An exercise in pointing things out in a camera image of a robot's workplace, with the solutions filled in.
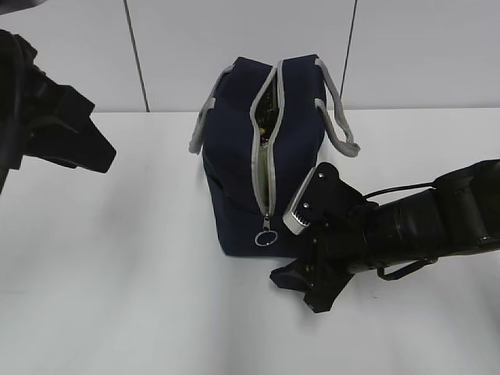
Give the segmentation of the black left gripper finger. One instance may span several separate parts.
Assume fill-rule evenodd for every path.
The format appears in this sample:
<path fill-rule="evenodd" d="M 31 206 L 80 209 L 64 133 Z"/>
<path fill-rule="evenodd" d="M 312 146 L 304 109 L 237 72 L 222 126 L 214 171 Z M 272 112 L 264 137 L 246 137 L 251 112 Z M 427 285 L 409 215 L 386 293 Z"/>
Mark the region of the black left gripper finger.
<path fill-rule="evenodd" d="M 23 125 L 27 131 L 27 156 L 96 173 L 107 173 L 116 157 L 115 148 L 90 116 L 26 116 Z"/>

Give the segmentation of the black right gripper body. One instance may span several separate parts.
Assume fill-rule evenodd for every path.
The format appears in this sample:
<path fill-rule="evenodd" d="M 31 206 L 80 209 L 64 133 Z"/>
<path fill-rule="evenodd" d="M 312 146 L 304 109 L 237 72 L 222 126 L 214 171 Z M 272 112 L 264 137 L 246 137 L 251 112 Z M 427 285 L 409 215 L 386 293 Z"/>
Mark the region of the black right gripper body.
<path fill-rule="evenodd" d="M 335 257 L 352 256 L 354 274 L 375 269 L 365 235 L 368 217 L 375 210 L 374 202 L 346 184 L 338 169 L 328 162 L 316 167 L 302 201 L 309 203 L 308 209 L 301 209 L 309 227 L 302 232 L 307 247 L 301 256 L 325 249 Z"/>

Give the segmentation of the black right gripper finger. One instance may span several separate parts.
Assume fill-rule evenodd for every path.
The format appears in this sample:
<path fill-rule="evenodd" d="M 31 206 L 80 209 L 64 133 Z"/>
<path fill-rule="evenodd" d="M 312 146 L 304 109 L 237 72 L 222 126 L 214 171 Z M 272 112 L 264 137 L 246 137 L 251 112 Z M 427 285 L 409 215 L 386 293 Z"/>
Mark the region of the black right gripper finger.
<path fill-rule="evenodd" d="M 270 279 L 281 289 L 303 293 L 303 302 L 314 313 L 329 312 L 335 299 L 354 276 L 352 256 L 335 257 L 316 249 L 273 270 Z"/>

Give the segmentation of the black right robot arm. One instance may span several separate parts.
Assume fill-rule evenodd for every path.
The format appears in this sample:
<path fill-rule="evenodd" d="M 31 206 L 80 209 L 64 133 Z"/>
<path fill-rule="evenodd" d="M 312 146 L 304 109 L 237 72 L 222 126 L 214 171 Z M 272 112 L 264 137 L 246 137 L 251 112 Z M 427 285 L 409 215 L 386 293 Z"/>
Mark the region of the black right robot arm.
<path fill-rule="evenodd" d="M 270 274 L 299 291 L 315 313 L 327 312 L 357 274 L 398 280 L 449 256 L 499 248 L 499 162 L 484 160 L 408 188 L 383 205 L 346 184 L 337 168 L 312 168 L 284 213 L 305 250 Z"/>

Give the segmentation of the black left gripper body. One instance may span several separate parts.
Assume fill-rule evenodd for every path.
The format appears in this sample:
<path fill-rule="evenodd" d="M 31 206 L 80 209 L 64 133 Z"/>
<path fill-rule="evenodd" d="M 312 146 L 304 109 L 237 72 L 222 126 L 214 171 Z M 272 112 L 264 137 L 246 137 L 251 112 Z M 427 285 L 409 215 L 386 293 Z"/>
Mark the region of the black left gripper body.
<path fill-rule="evenodd" d="M 18 170 L 27 131 L 24 117 L 90 116 L 95 104 L 74 87 L 58 84 L 35 63 L 38 52 L 18 34 L 1 31 L 1 168 Z"/>

